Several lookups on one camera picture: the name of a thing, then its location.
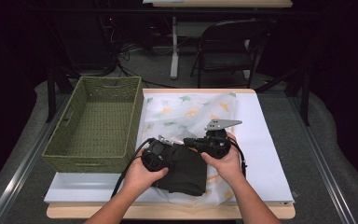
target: black cloth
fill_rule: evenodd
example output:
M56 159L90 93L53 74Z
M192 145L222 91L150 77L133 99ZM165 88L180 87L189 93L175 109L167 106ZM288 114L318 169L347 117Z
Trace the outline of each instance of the black cloth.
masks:
M201 155L182 145L173 145L161 153L170 171L152 186L169 193L201 196L206 189L207 164Z

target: chair leg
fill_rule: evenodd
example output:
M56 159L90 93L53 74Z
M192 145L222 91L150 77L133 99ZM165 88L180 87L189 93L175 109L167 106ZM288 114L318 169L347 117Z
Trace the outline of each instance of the chair leg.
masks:
M197 64L198 60L199 60L199 57L198 57L198 55L196 55L196 61L194 62L193 68L191 69L191 73L190 73L191 77L193 77L194 69L196 69L196 64Z
M255 72L254 68L252 68L250 70L251 74L249 75L249 79L248 79L248 84L246 85L246 88L247 89L250 89L251 88L251 82L252 82L252 78L253 78L253 74Z
M201 87L201 64L199 63L199 77L198 77L198 84L197 88Z

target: person's left hand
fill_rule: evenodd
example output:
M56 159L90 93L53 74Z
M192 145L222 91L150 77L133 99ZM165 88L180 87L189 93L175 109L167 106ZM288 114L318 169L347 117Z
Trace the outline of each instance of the person's left hand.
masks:
M139 196L144 193L155 181L161 179L168 173L168 168L164 168L157 172L148 171L141 161L141 149L135 157L135 160L130 165L124 178L122 190L130 190L131 193Z

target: metal rail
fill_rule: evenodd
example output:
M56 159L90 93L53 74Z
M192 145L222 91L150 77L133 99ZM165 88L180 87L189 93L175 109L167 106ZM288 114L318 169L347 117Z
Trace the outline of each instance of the metal rail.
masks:
M310 154L315 160L316 167L318 168L319 173L322 176L322 180L324 181L324 184L331 197L331 200L333 201L334 206L337 209L338 215L341 218L342 223L355 224L356 221L351 213L350 208L348 207L345 201L344 196L342 195L342 192L339 188L336 179L334 178L326 160L324 159L324 154L322 153L321 148L319 147L318 142L316 141L316 138L313 135L312 128L304 124L304 122L302 122L300 109L299 109L300 105L298 104L296 98L290 97L288 99L289 99L290 106L295 111L295 115L296 118L298 119L298 123L301 125L304 134L307 136L310 142L310 147L311 147Z
M34 168L36 161L39 159L40 155L45 148L46 143L48 142L48 138L50 137L51 133L54 131L55 125L57 124L60 116L65 109L65 106L69 102L70 95L65 94L57 103L57 113L53 117L50 123L47 123L43 129L41 130L40 134L38 135L35 144L24 157L22 160L19 168L17 169L16 173L11 178L10 182L7 185L4 193L0 198L0 223L4 221L5 216L7 215L8 211L10 210L11 205L17 198L22 186L24 185L28 175Z

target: basket handle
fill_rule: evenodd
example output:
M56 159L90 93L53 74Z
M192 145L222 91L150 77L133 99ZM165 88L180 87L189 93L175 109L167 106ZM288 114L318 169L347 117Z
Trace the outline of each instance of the basket handle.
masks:
M103 164L101 163L81 163L81 162L77 162L75 163L75 166L103 166Z
M66 110L66 114L62 117L62 123L65 124L65 126L68 126L69 121L71 120L72 116L74 115L74 109L69 106Z
M115 80L111 78L101 80L101 85L104 88L113 88L113 89L118 89L123 86L120 80Z

